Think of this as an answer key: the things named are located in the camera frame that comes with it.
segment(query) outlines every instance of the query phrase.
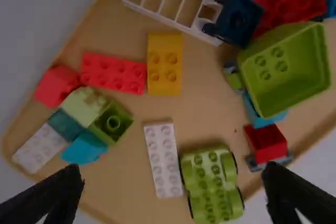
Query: toy wheel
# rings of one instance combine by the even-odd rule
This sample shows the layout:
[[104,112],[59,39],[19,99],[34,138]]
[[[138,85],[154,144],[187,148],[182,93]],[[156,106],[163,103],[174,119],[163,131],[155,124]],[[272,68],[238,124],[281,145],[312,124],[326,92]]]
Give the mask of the toy wheel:
[[182,173],[182,166],[181,166],[181,160],[180,160],[180,157],[178,157],[178,168],[180,169],[180,174],[181,174],[181,182],[182,182],[182,185],[185,186],[185,183],[184,183],[184,177],[183,177],[183,173]]
[[231,152],[231,155],[232,155],[232,158],[233,158],[233,161],[235,162],[235,166],[236,166],[236,173],[238,175],[238,165],[237,165],[237,160],[236,160],[236,157],[235,155],[233,155],[233,153]]
[[192,219],[194,219],[193,210],[192,210],[192,208],[191,208],[190,197],[188,197],[188,207],[189,207],[190,216],[191,216]]
[[225,180],[228,183],[236,184],[237,181],[237,163],[232,152],[222,155],[221,162]]
[[202,32],[204,32],[205,34],[208,34],[209,36],[215,37],[215,35],[216,35],[215,24],[206,23],[202,28]]
[[238,189],[238,192],[239,192],[239,195],[240,195],[240,199],[241,199],[241,203],[242,203],[242,206],[243,206],[243,210],[245,210],[245,203],[244,203],[242,192],[240,191],[239,188],[237,188],[237,189]]

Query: toy vehicle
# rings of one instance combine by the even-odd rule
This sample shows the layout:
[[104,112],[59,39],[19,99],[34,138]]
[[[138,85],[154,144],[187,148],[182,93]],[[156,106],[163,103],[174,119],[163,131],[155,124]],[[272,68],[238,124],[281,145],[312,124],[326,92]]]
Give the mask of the toy vehicle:
[[243,214],[236,160],[226,147],[184,154],[180,162],[196,224],[215,224]]
[[287,148],[287,140],[275,124],[259,129],[249,124],[244,126],[244,131],[253,151],[245,158],[251,172],[263,170],[269,161],[286,165],[293,160]]
[[253,0],[215,0],[224,6],[216,22],[206,23],[202,31],[229,44],[246,48],[264,10]]

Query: teal duplo brick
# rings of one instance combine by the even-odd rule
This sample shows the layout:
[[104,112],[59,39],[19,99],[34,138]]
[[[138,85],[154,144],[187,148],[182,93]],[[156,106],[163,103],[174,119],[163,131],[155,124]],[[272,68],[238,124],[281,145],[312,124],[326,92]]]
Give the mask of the teal duplo brick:
[[84,128],[72,117],[59,109],[48,120],[48,124],[68,142],[72,142]]
[[85,130],[64,150],[61,158],[69,164],[88,165],[97,161],[107,151],[107,144]]

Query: black tire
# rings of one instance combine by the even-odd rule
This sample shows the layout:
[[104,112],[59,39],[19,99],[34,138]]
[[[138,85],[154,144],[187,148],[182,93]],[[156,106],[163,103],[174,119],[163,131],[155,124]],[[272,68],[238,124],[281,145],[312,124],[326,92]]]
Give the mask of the black tire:
[[243,210],[245,210],[245,203],[244,203],[242,192],[240,191],[239,188],[237,188],[237,189],[238,189],[238,192],[239,192],[239,195],[240,195],[241,203],[243,204]]
[[189,196],[188,196],[188,206],[189,206],[190,216],[191,216],[192,219],[194,219],[194,214],[193,214],[193,210],[191,208],[191,202],[190,202],[190,197]]
[[233,155],[233,152],[231,152],[231,155],[232,155],[232,158],[233,158],[233,161],[235,162],[235,166],[236,166],[236,173],[238,175],[238,165],[237,165],[237,160],[236,160],[236,157],[235,155]]

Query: light blue duplo piece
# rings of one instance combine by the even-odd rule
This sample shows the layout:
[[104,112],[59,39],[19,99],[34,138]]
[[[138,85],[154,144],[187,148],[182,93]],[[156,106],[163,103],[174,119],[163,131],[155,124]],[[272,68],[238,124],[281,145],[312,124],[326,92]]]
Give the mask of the light blue duplo piece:
[[64,150],[61,158],[69,164],[87,165],[97,161],[108,151],[108,146],[93,133],[84,131]]

